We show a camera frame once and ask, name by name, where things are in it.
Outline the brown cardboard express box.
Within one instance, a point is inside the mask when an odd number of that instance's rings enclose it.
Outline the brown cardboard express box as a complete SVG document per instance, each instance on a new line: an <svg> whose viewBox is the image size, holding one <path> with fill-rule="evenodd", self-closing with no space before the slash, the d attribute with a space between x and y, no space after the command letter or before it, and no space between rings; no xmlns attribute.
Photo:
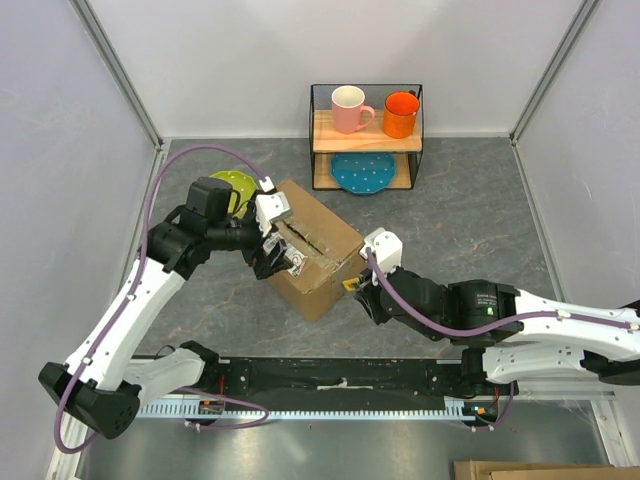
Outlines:
<svg viewBox="0 0 640 480"><path fill-rule="evenodd" d="M294 181L278 185L293 214L278 224L294 266L268 279L307 321L322 317L345 293L343 282L364 270L363 236Z"/></svg>

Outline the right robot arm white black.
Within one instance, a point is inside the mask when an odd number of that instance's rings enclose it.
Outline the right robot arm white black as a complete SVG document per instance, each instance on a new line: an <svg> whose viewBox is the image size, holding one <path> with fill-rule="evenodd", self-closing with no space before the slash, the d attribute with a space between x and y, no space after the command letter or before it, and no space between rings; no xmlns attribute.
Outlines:
<svg viewBox="0 0 640 480"><path fill-rule="evenodd" d="M402 267L344 281L377 324L396 320L431 341L462 347L459 363L427 370L435 394L470 399L518 391L533 378L594 376L639 383L639 308L600 309L546 299L511 285L440 285Z"/></svg>

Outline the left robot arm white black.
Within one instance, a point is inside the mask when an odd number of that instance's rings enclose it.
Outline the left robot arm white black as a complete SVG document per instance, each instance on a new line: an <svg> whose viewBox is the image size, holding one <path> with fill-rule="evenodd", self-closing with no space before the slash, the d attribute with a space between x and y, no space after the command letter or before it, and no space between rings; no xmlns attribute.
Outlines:
<svg viewBox="0 0 640 480"><path fill-rule="evenodd" d="M216 251L238 251L258 279L287 270L286 242L278 222L292 209L270 180L261 182L243 217L233 186L213 177L194 181L184 204L151 228L131 274L87 339L64 362L48 362L38 380L58 406L96 434L114 439L141 407L192 387L208 393L219 382L215 352L189 341L142 366L130 360L166 303Z"/></svg>

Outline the yellow utility knife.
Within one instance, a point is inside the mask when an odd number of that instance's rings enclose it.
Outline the yellow utility knife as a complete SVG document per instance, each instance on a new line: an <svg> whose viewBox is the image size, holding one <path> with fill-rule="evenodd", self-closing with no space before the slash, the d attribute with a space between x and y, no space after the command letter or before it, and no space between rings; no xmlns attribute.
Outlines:
<svg viewBox="0 0 640 480"><path fill-rule="evenodd" d="M360 287L360 279L358 277L346 279L342 282L342 285L346 291L354 292Z"/></svg>

